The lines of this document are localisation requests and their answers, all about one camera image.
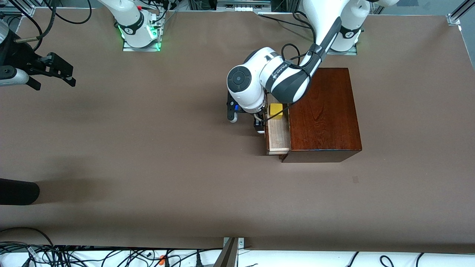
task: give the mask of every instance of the brown tabletop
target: brown tabletop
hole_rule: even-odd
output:
[[[34,18],[45,28],[49,14]],[[55,20],[38,53],[71,63],[77,86],[38,76],[39,92],[0,90],[1,177],[43,190],[36,205],[0,207],[0,226],[57,244],[473,251],[475,75],[460,31],[440,16],[370,16],[365,30],[358,56],[323,64],[350,71],[363,151],[286,164],[265,156],[250,116],[226,120],[226,74],[260,47],[306,50],[308,32],[180,12],[161,52],[134,53],[107,9]],[[36,32],[23,20],[19,34]],[[33,236],[8,239],[44,243]]]

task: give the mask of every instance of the wooden box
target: wooden box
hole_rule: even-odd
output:
[[[268,94],[268,103],[276,100]],[[267,154],[282,162],[341,162],[362,150],[347,68],[320,68],[282,119],[266,125]]]

